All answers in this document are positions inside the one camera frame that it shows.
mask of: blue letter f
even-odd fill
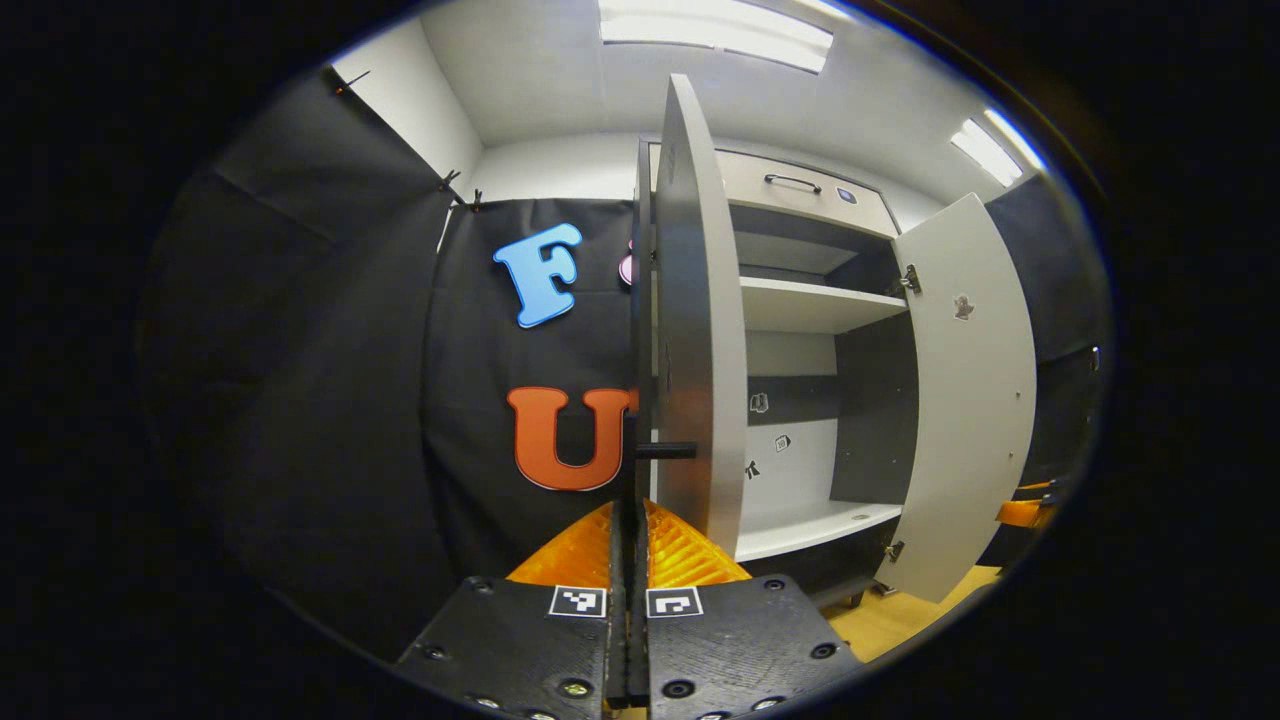
[[[561,223],[554,228],[531,234],[518,242],[498,250],[493,254],[494,263],[507,265],[511,281],[516,283],[516,292],[520,293],[520,314],[516,322],[522,328],[531,328],[539,323],[545,323],[556,315],[562,315],[573,306],[573,296],[556,290],[552,277],[558,277],[566,283],[577,279],[577,266],[568,250],[561,245],[577,245],[582,242],[582,233],[568,223]],[[554,245],[550,249],[550,259],[543,260],[543,247]]]

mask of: cabinet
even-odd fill
[[[739,561],[896,518],[877,579],[942,600],[997,528],[1036,404],[1025,300],[980,201],[899,236],[872,190],[846,202],[828,186],[854,183],[717,150],[682,76],[648,152],[655,429],[699,447],[657,464],[657,500]]]

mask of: ceiling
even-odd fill
[[[835,33],[820,74],[698,47],[604,46],[596,0],[457,0],[428,10],[422,27],[486,147],[658,132],[667,76],[685,73],[713,136],[842,160],[943,202],[1002,191],[950,143],[966,118],[986,124],[974,87],[892,31],[755,1]]]

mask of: drawer handle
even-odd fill
[[[813,188],[813,193],[814,195],[820,195],[822,193],[822,187],[818,186],[818,184],[815,184],[815,183],[812,183],[809,181],[803,181],[800,178],[794,178],[791,176],[780,176],[777,173],[769,173],[769,174],[764,176],[764,182],[767,182],[767,183],[772,183],[776,179],[788,179],[791,182],[797,182],[800,184],[808,184],[809,187]]]

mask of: open cabinet door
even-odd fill
[[[742,514],[746,336],[737,250],[710,131],[689,78],[671,76],[654,193],[657,428],[696,442],[658,461],[658,502],[730,556]]]
[[[941,602],[987,548],[1021,475],[1036,346],[1018,272],[975,195],[893,243],[904,277],[918,278],[906,302],[920,414],[911,484],[876,579]]]

